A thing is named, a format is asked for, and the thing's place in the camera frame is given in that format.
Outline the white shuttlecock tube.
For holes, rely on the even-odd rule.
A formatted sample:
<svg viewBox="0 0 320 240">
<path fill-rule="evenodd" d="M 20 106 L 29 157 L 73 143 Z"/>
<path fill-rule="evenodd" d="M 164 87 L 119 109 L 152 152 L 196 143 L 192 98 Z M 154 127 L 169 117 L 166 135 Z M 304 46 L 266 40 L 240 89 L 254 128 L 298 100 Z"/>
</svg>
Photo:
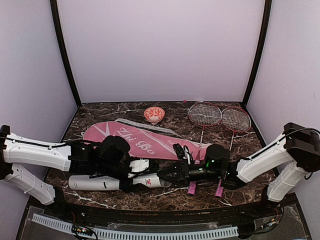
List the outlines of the white shuttlecock tube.
<svg viewBox="0 0 320 240">
<path fill-rule="evenodd" d="M 138 177 L 119 180 L 109 176 L 93 177 L 89 175 L 73 175 L 68 185 L 75 191 L 118 191 L 134 192 L 146 188 L 168 188 L 172 184 L 160 179 L 156 173 L 143 174 Z"/>
</svg>

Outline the pink racket bag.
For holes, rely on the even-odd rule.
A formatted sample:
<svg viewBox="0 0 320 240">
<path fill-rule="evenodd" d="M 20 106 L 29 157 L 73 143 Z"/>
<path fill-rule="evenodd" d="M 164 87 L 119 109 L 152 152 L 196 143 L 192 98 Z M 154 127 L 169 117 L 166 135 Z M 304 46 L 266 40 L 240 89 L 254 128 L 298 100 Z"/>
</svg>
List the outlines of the pink racket bag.
<svg viewBox="0 0 320 240">
<path fill-rule="evenodd" d="M 200 160 L 205 159 L 209 143 L 200 145 L 198 142 L 166 136 L 146 129 L 129 126 L 116 121 L 99 122 L 91 125 L 83 135 L 83 139 L 102 142 L 108 136 L 119 136 L 130 145 L 129 154 L 143 159 L 161 159 L 177 161 L 178 157 L 173 145 L 187 146 L 195 158 L 200 150 Z"/>
</svg>

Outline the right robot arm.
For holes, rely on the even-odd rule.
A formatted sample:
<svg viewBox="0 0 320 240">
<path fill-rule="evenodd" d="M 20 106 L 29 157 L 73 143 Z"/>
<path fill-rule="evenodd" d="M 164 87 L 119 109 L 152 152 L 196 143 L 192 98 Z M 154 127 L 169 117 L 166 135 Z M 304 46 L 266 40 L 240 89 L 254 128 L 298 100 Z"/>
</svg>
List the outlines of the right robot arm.
<svg viewBox="0 0 320 240">
<path fill-rule="evenodd" d="M 255 213 L 266 217 L 285 195 L 308 174 L 320 169 L 320 132 L 289 122 L 273 142 L 237 162 L 229 162 L 230 151 L 218 144 L 206 148 L 204 163 L 188 162 L 187 147 L 174 144 L 178 162 L 160 170 L 157 176 L 175 185 L 211 181 L 226 190 L 237 190 L 269 170 L 285 164 L 279 176 L 266 187 L 266 198 L 255 205 Z"/>
</svg>

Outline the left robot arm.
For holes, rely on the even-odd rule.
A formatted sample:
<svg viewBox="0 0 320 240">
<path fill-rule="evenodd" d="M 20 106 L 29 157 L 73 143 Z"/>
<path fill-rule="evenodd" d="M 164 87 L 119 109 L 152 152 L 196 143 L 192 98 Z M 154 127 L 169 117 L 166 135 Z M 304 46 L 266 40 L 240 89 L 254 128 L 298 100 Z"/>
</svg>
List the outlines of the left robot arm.
<svg viewBox="0 0 320 240">
<path fill-rule="evenodd" d="M 108 135 L 102 141 L 76 140 L 65 143 L 23 138 L 8 125 L 0 129 L 0 178 L 50 206 L 60 218 L 67 218 L 70 206 L 59 187 L 43 182 L 23 164 L 43 166 L 70 173 L 74 191 L 130 191 L 134 180 L 148 171 L 149 162 L 131 157 L 129 143 Z"/>
</svg>

